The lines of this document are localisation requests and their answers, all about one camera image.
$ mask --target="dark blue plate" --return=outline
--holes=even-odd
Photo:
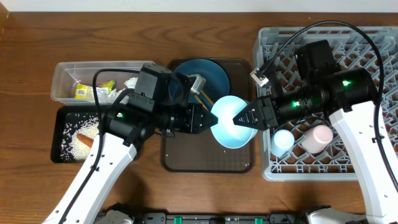
[[[225,71],[216,63],[206,59],[193,59],[182,63],[174,71],[174,73],[181,73],[182,75],[199,74],[205,78],[206,83],[203,91],[215,103],[218,99],[229,94],[229,80]],[[169,85],[169,92],[171,99],[174,99],[178,90],[178,85],[172,80]],[[208,106],[208,100],[203,94],[198,95],[199,99]],[[198,103],[194,96],[190,96],[189,103]]]

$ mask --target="wooden table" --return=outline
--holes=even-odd
[[[398,26],[397,14],[312,13],[16,13],[0,41],[0,223],[39,223],[49,215],[81,164],[50,160],[55,114],[53,71],[59,62],[231,57],[252,62],[262,27],[306,26],[338,19],[357,26]],[[357,182],[268,182],[256,165],[244,175],[176,174],[160,164],[160,138],[121,174],[103,207],[138,210],[267,213],[328,204],[364,213]]]

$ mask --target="white dish rack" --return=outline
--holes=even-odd
[[[253,48],[254,66],[261,66],[265,60],[275,55],[289,37],[302,27],[263,28]],[[385,69],[382,112],[389,130],[389,138],[398,155],[398,27],[360,27],[379,48]],[[284,91],[290,91],[303,85],[295,63],[294,50],[310,42],[329,41],[333,55],[344,69],[366,68],[376,83],[379,81],[377,59],[371,46],[357,32],[347,27],[314,27],[299,35],[276,59],[277,76]],[[257,95],[271,92],[270,87],[257,86]],[[318,154],[306,152],[301,142],[302,134],[323,121],[316,120],[301,125],[293,122],[273,130],[259,133],[262,175],[269,181],[352,181],[357,180],[343,141],[337,132],[333,141]],[[278,129],[288,129],[296,137],[293,152],[283,158],[271,154],[271,136]]]

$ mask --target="plastic bin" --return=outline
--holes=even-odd
[[[263,28],[253,48],[254,66],[261,66],[265,60],[273,57],[280,46],[302,27]],[[372,38],[384,60],[385,81],[381,103],[384,122],[389,138],[398,155],[398,27],[360,27]],[[314,27],[299,35],[276,59],[277,77],[284,91],[290,91],[303,85],[304,81],[295,63],[294,50],[310,42],[327,40],[333,55],[343,69],[366,68],[376,83],[379,81],[379,68],[371,46],[357,32],[347,27]],[[270,87],[257,86],[257,95],[271,92]],[[301,125],[288,122],[284,126],[259,133],[262,176],[269,181],[343,181],[357,180],[343,141],[334,130],[332,142],[318,154],[306,152],[301,146],[302,134],[323,121],[307,122]],[[271,133],[279,129],[288,129],[295,136],[293,152],[283,158],[271,154]]]
[[[93,85],[95,72],[102,68],[122,68],[140,70],[144,63],[151,61],[120,62],[62,62],[55,67],[52,80],[51,99],[68,106],[93,105],[94,100],[75,99],[76,85]],[[116,80],[116,89],[126,88],[124,82],[138,74],[126,72],[104,72],[98,75],[97,84]]]

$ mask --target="brown tray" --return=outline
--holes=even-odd
[[[167,68],[174,71],[180,64],[193,58],[172,60]],[[224,69],[228,78],[229,94],[252,100],[250,64],[238,58],[205,58]],[[220,145],[211,130],[201,134],[175,133],[175,139],[162,139],[162,165],[171,172],[245,173],[254,165],[254,138],[239,149]]]

